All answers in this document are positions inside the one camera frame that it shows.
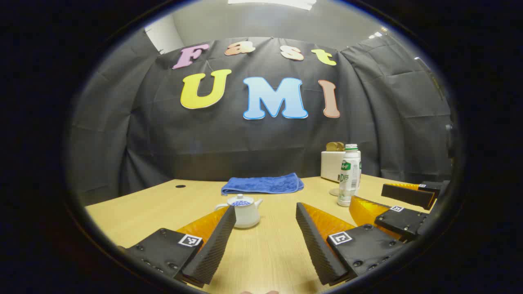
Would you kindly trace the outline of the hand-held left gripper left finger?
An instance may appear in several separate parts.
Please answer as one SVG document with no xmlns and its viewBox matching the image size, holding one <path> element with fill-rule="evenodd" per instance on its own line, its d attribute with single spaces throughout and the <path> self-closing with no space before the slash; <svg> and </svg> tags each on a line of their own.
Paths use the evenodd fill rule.
<svg viewBox="0 0 523 294">
<path fill-rule="evenodd" d="M 119 249 L 168 279 L 201 288 L 217 271 L 236 221 L 234 208 L 226 205 L 178 230 L 159 228 Z"/>
</svg>

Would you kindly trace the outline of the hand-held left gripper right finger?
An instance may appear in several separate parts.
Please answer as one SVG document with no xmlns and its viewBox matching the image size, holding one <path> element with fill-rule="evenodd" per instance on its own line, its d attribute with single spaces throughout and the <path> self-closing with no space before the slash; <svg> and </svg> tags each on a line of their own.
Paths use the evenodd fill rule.
<svg viewBox="0 0 523 294">
<path fill-rule="evenodd" d="M 355 227 L 306 203 L 296 204 L 296 220 L 323 285 L 365 275 L 405 246 L 374 225 Z"/>
</svg>

